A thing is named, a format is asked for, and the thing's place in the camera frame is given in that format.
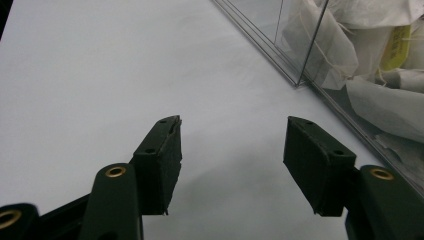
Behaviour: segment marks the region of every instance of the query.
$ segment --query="yellow object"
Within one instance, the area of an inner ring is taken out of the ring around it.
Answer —
[[[409,54],[409,39],[411,38],[411,25],[395,27],[387,42],[380,69],[390,71],[400,68]]]

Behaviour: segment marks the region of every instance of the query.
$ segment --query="transparent plastic container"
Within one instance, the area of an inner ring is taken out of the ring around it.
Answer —
[[[215,2],[290,82],[311,85],[424,197],[424,6],[414,6],[419,1],[390,0],[384,7],[378,0]]]

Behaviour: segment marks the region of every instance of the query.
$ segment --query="crumpled white fabric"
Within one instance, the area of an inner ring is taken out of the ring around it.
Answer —
[[[424,70],[394,69],[383,73],[382,76],[389,86],[424,93]]]
[[[357,115],[385,132],[424,143],[424,94],[360,78],[347,81],[346,87]]]
[[[314,0],[291,1],[285,4],[290,7],[290,18],[287,18],[287,22],[280,22],[284,27],[281,34],[277,35],[276,45],[280,49],[287,49],[287,46],[284,45],[287,44],[302,60],[306,57],[318,26],[322,8],[317,7]],[[325,61],[332,69],[332,75],[327,77],[323,83],[324,86],[341,89],[344,86],[344,79],[351,77],[357,69],[358,60],[353,44],[328,11],[322,18],[314,47],[316,47],[316,51],[310,54],[306,70],[317,72],[322,66],[313,63]]]
[[[402,68],[424,69],[424,21],[418,20],[414,25],[417,29],[409,40],[409,55]]]
[[[329,0],[327,8],[349,29],[405,26],[424,14],[424,0]]]

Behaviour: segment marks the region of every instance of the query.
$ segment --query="brass screw insert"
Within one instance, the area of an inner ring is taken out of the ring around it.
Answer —
[[[0,230],[5,229],[21,218],[22,212],[16,209],[7,210],[0,213]]]
[[[391,173],[380,168],[371,169],[371,174],[376,178],[380,178],[382,180],[387,180],[387,181],[391,181],[395,178]]]
[[[127,171],[124,167],[113,167],[106,171],[106,176],[108,177],[120,177],[125,174]]]

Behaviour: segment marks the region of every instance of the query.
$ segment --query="white table surface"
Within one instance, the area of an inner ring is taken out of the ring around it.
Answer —
[[[128,162],[181,115],[170,216],[146,239],[347,239],[282,163],[289,115],[376,158],[307,87],[294,89],[210,0],[15,0],[0,42],[0,206],[44,214]]]

